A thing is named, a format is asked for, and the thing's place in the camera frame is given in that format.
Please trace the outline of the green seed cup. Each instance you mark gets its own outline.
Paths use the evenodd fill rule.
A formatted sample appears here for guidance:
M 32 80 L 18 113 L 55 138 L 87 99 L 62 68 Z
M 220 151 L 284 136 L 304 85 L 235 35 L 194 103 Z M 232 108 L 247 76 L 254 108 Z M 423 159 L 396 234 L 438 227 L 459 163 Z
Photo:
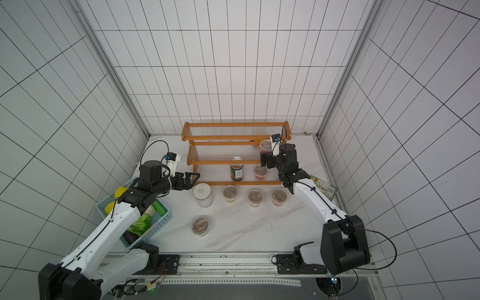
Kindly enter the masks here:
M 210 222 L 207 217 L 197 218 L 191 226 L 192 233 L 196 236 L 206 236 L 210 230 Z

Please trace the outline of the red seed cup shelf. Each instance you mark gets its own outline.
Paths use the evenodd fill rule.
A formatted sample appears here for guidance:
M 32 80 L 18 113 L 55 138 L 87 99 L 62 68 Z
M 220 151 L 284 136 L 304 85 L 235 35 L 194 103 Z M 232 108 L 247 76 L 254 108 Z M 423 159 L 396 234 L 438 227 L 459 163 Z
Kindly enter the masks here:
M 268 174 L 268 168 L 266 166 L 257 165 L 254 168 L 254 175 L 258 181 L 263 181 L 266 179 Z
M 252 207 L 259 207 L 264 201 L 263 193 L 260 190 L 252 189 L 248 194 L 248 201 Z

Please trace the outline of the tall white-lid seed jar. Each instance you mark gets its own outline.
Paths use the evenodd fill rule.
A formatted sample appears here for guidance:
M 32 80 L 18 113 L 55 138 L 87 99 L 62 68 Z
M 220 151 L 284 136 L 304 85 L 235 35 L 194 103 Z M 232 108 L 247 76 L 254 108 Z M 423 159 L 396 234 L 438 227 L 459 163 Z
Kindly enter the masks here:
M 214 196 L 211 186 L 207 183 L 199 183 L 193 188 L 193 196 L 201 208 L 207 208 L 212 205 Z

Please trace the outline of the red seed cup bottom shelf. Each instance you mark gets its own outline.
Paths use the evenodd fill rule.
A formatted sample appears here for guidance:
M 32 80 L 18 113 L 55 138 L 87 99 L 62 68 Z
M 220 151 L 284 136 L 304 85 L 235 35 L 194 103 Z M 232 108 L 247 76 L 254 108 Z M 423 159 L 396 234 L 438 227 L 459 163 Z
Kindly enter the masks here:
M 263 181 L 266 179 L 268 174 L 268 168 L 266 166 L 257 165 L 254 168 L 254 175 L 258 181 Z

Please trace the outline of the yellow seed cup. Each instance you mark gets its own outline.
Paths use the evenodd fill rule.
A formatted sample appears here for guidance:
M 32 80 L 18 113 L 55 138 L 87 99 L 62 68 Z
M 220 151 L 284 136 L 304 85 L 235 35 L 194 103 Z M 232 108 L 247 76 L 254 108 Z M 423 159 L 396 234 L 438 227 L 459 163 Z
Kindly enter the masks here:
M 222 192 L 223 198 L 228 203 L 233 203 L 238 198 L 238 189 L 236 186 L 228 185 Z

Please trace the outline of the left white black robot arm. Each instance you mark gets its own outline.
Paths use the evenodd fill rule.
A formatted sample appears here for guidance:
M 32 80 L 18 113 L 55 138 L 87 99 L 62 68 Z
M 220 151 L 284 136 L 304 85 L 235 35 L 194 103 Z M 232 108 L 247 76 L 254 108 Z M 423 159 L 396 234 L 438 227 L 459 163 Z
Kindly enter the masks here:
M 199 180 L 196 172 L 170 173 L 161 161 L 146 161 L 139 177 L 114 201 L 102 223 L 57 264 L 48 263 L 38 275 L 42 300 L 100 300 L 128 277 L 155 274 L 161 267 L 159 249 L 151 244 L 135 246 L 121 259 L 100 264 L 116 241 L 157 201 L 170 191 L 190 190 Z

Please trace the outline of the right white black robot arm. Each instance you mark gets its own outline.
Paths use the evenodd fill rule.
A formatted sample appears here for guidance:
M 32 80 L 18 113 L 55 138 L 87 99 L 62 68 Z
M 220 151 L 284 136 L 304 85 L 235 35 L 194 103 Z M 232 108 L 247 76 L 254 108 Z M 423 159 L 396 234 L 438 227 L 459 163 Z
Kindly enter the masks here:
M 363 270 L 371 262 L 370 247 L 366 233 L 368 230 L 362 219 L 349 215 L 334 205 L 315 185 L 310 174 L 300 168 L 297 160 L 296 146 L 272 143 L 271 152 L 260 154 L 261 166 L 277 169 L 281 184 L 295 195 L 322 221 L 320 242 L 320 263 L 308 264 L 301 254 L 301 248 L 310 243 L 305 242 L 294 248 L 291 259 L 277 255 L 278 271 L 297 274 L 330 273 L 338 275 L 346 271 Z

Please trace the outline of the red seed cup top shelf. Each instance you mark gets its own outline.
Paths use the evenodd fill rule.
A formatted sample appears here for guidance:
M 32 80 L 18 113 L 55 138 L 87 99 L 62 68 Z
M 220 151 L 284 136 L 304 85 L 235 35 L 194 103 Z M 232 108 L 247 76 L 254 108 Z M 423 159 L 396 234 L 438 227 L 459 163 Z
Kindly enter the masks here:
M 260 190 L 252 189 L 248 194 L 248 201 L 252 207 L 259 207 L 264 201 L 263 193 Z

